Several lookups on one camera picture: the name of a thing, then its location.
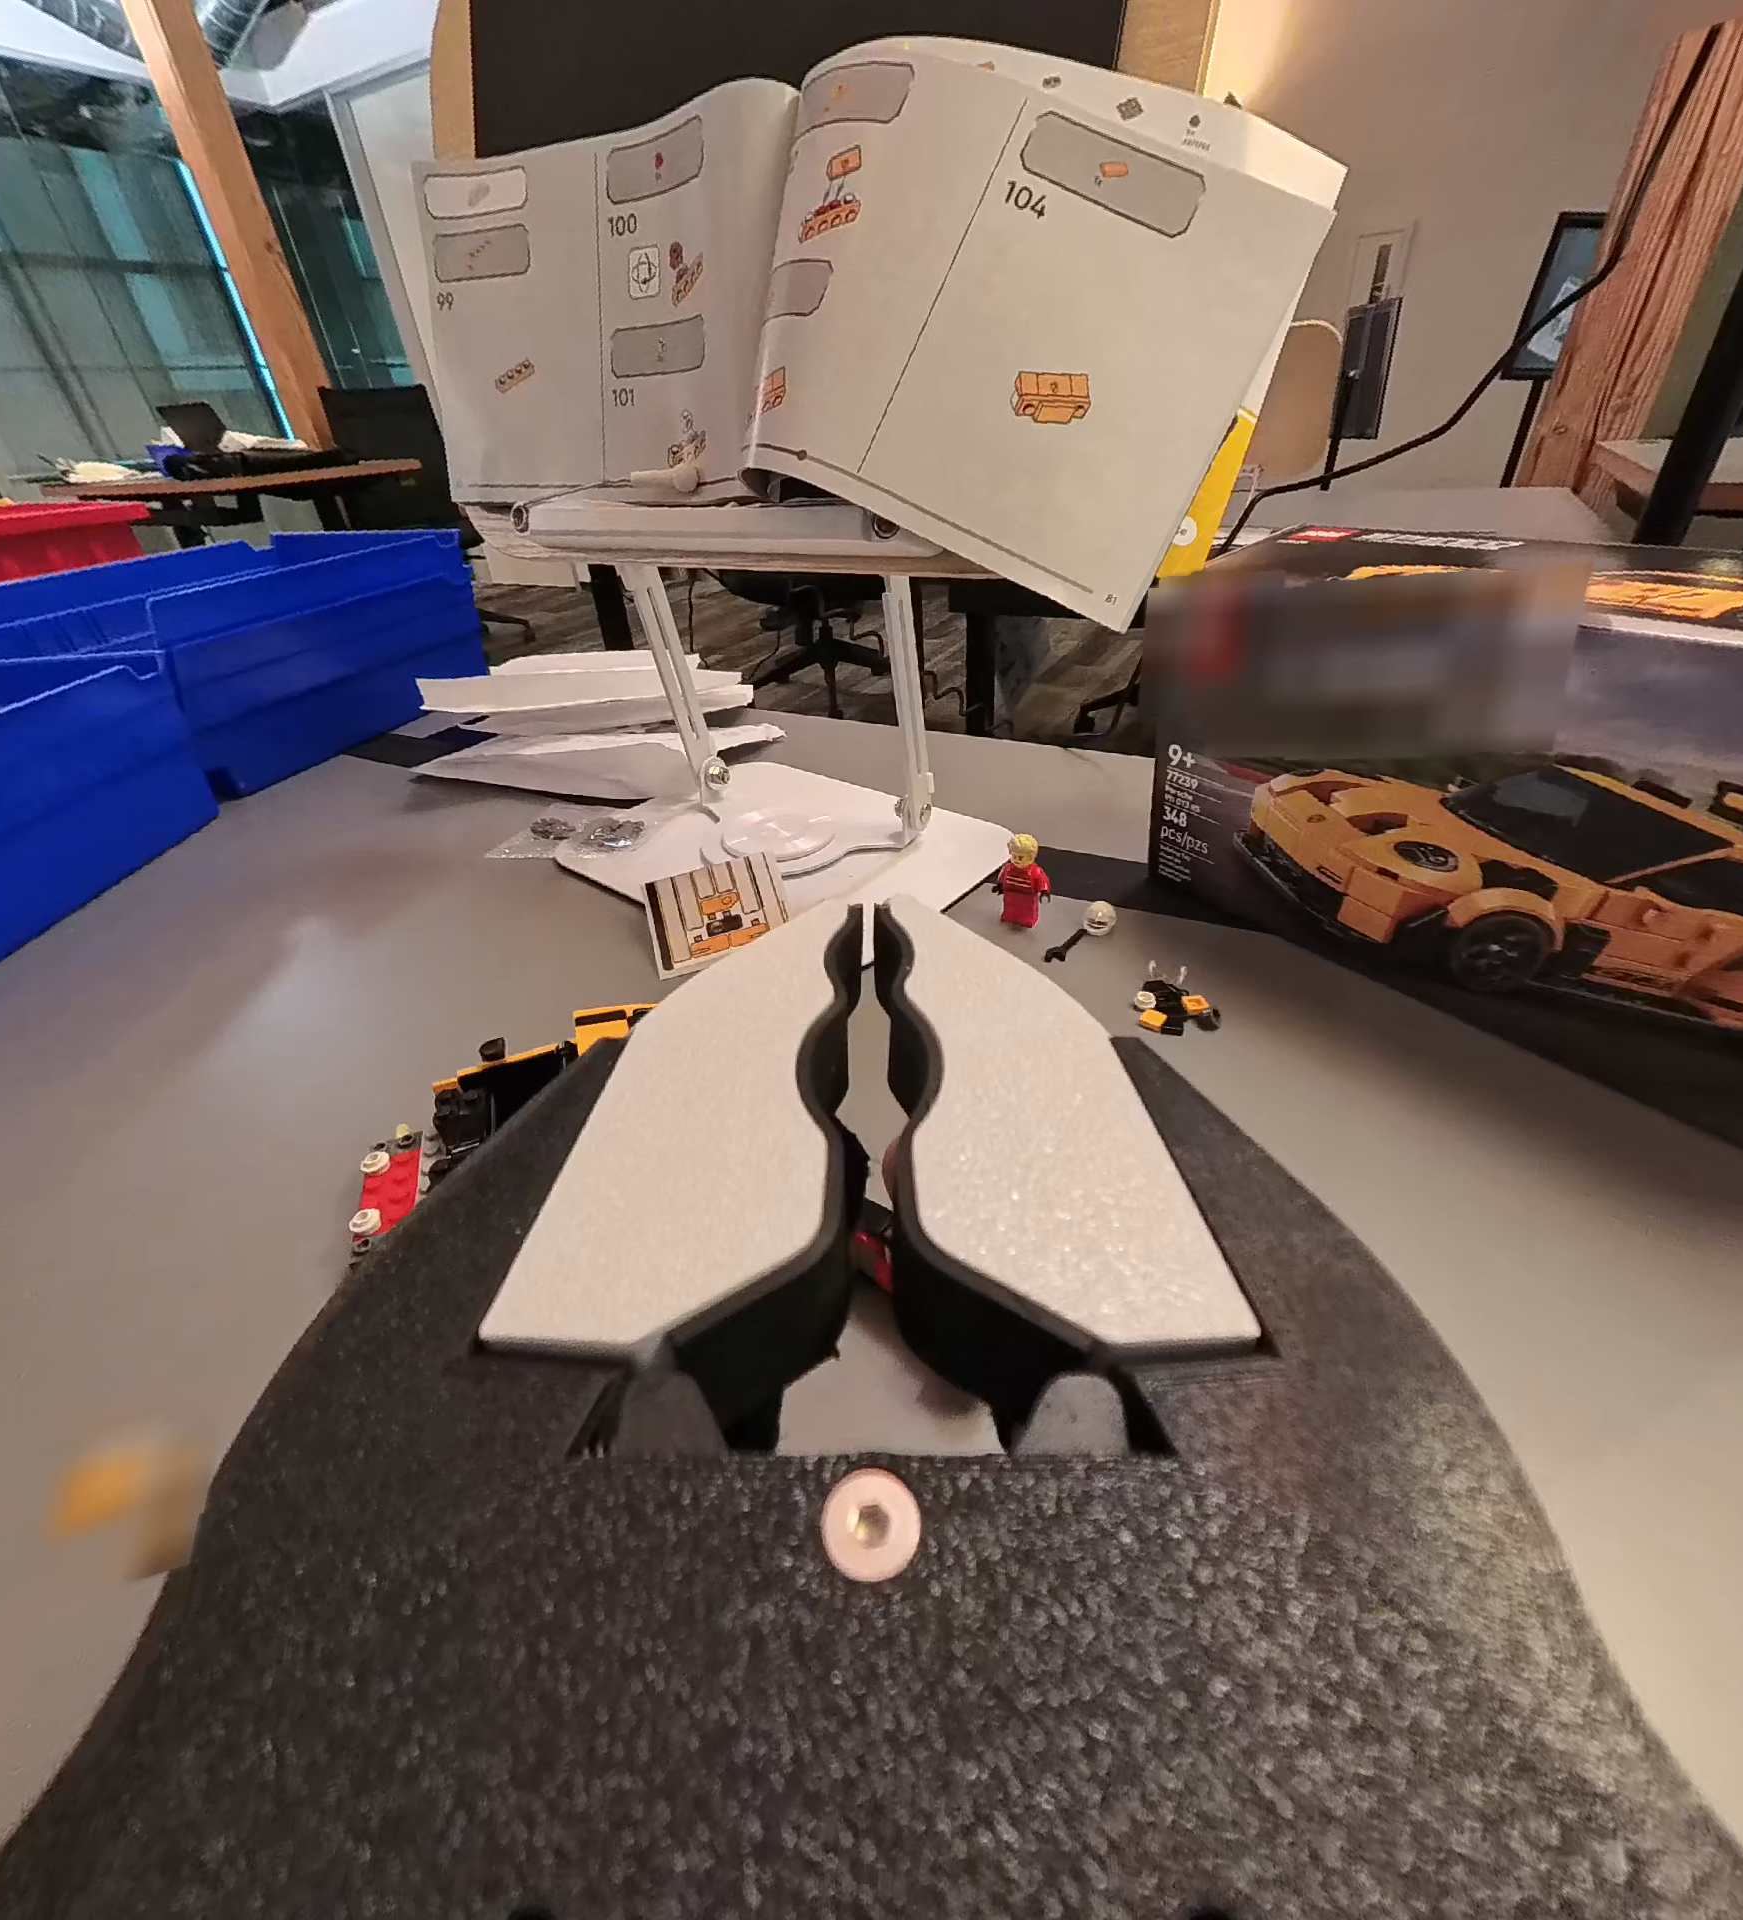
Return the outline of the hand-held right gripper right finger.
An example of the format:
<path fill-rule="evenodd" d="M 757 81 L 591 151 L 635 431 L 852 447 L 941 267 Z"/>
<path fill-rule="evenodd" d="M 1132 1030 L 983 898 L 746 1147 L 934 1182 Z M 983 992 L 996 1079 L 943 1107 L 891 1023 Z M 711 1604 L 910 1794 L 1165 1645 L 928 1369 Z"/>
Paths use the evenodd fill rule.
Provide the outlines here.
<path fill-rule="evenodd" d="M 1264 1324 L 1124 1045 L 1044 972 L 894 897 L 877 909 L 897 1330 L 1022 1442 L 1088 1378 L 1119 1431 L 1136 1369 L 1242 1360 Z"/>

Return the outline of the black lego set box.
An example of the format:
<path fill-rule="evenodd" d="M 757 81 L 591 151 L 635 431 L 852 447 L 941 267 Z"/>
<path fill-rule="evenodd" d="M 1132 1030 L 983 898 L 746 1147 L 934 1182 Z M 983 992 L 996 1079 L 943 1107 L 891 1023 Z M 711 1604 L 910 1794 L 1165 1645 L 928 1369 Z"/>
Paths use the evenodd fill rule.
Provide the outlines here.
<path fill-rule="evenodd" d="M 1743 1147 L 1743 552 L 1297 525 L 1141 677 L 1155 879 Z"/>

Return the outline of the small orange black lego assembly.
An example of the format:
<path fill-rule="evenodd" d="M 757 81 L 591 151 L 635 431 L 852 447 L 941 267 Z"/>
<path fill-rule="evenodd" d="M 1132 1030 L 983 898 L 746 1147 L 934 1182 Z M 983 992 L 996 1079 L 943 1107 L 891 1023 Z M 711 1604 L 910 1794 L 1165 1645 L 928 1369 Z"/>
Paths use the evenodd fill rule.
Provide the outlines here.
<path fill-rule="evenodd" d="M 1185 963 L 1151 960 L 1128 1003 L 1136 1023 L 1161 1037 L 1180 1037 L 1189 1029 L 1215 1034 L 1223 1023 L 1219 1003 L 1193 991 Z"/>

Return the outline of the clear bag of small parts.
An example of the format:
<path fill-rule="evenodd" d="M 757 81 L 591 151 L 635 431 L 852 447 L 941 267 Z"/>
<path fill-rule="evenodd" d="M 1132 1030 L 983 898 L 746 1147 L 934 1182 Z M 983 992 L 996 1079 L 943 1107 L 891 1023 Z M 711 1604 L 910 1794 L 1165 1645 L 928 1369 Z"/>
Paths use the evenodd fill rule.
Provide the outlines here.
<path fill-rule="evenodd" d="M 643 844 L 650 824 L 629 813 L 542 813 L 487 850 L 487 858 L 614 858 Z"/>

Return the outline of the rough wooden pillar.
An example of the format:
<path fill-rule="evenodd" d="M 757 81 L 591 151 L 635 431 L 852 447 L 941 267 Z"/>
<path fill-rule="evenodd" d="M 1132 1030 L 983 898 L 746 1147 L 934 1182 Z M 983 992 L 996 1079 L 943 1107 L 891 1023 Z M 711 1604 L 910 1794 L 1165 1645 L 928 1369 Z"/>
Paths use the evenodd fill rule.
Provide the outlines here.
<path fill-rule="evenodd" d="M 1515 481 L 1611 509 L 1607 440 L 1669 434 L 1743 252 L 1743 12 L 1669 42 L 1636 120 L 1611 213 L 1621 216 L 1669 136 L 1619 268 L 1580 303 Z"/>

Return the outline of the black wall-mounted device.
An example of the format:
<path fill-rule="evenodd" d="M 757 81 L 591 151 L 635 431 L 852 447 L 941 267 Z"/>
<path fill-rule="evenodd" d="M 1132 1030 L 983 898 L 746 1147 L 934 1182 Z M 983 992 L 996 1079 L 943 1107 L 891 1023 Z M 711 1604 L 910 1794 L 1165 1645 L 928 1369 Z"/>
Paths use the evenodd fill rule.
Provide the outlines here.
<path fill-rule="evenodd" d="M 1340 438 L 1378 438 L 1384 415 L 1391 360 L 1405 317 L 1410 232 L 1394 229 L 1359 242 L 1345 312 L 1340 369 Z"/>

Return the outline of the sticker sheet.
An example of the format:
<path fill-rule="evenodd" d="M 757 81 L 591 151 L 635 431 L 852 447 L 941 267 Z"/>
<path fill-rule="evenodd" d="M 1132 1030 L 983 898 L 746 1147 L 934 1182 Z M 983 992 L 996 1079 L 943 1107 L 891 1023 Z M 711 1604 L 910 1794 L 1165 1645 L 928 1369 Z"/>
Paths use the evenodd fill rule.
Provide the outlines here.
<path fill-rule="evenodd" d="M 778 866 L 767 854 L 653 877 L 643 882 L 643 912 L 661 980 L 701 972 L 790 922 Z"/>

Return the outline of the black office chair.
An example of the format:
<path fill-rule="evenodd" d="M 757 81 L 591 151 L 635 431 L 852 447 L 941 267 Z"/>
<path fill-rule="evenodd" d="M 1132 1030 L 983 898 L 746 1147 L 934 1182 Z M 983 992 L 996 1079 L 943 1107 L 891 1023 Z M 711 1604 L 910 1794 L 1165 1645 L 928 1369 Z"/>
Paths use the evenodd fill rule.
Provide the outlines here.
<path fill-rule="evenodd" d="M 363 462 L 414 461 L 410 474 L 379 474 L 343 493 L 346 525 L 358 533 L 398 533 L 456 525 L 451 462 L 429 389 L 322 387 L 336 448 Z"/>

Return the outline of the blue plastic bin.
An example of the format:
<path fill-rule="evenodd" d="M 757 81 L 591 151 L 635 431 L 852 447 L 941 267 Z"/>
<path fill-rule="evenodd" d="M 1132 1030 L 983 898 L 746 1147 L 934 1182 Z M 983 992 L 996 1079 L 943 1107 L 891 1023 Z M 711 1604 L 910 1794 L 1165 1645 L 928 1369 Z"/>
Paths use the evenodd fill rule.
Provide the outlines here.
<path fill-rule="evenodd" d="M 194 753 L 223 799 L 414 718 L 421 677 L 486 669 L 468 564 L 427 543 L 165 590 L 145 610 Z"/>
<path fill-rule="evenodd" d="M 0 659 L 0 960 L 216 816 L 156 653 Z"/>
<path fill-rule="evenodd" d="M 156 652 L 219 638 L 262 615 L 331 610 L 445 586 L 468 599 L 456 533 L 277 533 L 269 543 L 204 543 L 51 571 L 0 583 L 0 659 Z"/>

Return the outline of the white instruction booklet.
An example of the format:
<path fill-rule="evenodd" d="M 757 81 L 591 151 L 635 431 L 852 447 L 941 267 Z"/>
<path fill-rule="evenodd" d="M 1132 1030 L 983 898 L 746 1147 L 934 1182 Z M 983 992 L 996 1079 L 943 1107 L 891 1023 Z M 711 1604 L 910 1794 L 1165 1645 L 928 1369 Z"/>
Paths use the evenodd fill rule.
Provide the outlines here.
<path fill-rule="evenodd" d="M 1345 166 L 1240 105 L 886 34 L 412 179 L 464 506 L 582 562 L 949 562 L 1124 632 Z"/>

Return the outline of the orange lego car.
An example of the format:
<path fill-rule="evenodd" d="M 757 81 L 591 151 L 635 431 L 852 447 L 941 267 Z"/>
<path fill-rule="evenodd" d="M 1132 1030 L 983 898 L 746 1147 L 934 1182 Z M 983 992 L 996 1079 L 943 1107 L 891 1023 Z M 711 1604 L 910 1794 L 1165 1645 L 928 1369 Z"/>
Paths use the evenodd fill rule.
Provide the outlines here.
<path fill-rule="evenodd" d="M 653 1002 L 622 1002 L 576 1009 L 572 1037 L 556 1045 L 511 1048 L 493 1037 L 480 1045 L 468 1068 L 437 1079 L 429 1123 L 396 1126 L 362 1158 L 358 1200 L 348 1221 L 351 1267 L 530 1099 L 572 1072 L 591 1048 L 626 1041 L 653 1006 Z"/>

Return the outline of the red plastic bin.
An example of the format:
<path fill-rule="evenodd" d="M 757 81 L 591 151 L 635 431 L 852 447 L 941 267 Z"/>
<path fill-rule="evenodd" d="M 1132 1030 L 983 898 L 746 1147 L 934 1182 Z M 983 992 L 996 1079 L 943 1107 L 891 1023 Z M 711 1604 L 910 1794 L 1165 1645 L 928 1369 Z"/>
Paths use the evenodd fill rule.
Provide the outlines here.
<path fill-rule="evenodd" d="M 145 523 L 138 501 L 0 501 L 0 583 L 138 559 Z"/>

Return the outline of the yellow panel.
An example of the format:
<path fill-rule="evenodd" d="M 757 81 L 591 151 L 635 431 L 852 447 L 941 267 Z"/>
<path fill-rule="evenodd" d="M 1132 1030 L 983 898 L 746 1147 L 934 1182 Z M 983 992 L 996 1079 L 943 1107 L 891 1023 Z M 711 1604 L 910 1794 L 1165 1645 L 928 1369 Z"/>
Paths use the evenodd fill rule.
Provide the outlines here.
<path fill-rule="evenodd" d="M 1223 510 L 1248 466 L 1255 426 L 1258 415 L 1251 407 L 1240 408 L 1155 567 L 1155 582 L 1189 578 L 1209 562 Z"/>

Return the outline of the black framed screen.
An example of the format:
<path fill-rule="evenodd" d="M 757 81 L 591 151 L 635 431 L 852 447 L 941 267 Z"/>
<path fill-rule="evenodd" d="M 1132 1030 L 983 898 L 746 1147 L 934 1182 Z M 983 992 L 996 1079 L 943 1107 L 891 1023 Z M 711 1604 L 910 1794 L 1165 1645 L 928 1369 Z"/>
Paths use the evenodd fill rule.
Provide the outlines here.
<path fill-rule="evenodd" d="M 1546 381 L 1558 372 L 1576 299 L 1600 263 L 1604 209 L 1563 209 L 1539 260 L 1531 295 L 1515 325 L 1524 343 L 1497 374 L 1512 381 Z"/>

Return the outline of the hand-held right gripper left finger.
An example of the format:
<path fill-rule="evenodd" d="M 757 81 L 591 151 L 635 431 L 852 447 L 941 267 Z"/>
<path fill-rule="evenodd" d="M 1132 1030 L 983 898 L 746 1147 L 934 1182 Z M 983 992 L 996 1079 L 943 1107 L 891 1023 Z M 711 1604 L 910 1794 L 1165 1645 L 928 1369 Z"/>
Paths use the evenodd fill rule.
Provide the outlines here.
<path fill-rule="evenodd" d="M 503 1357 L 673 1367 L 770 1448 L 852 1312 L 862 906 L 819 905 L 668 992 L 622 1041 L 486 1317 Z"/>

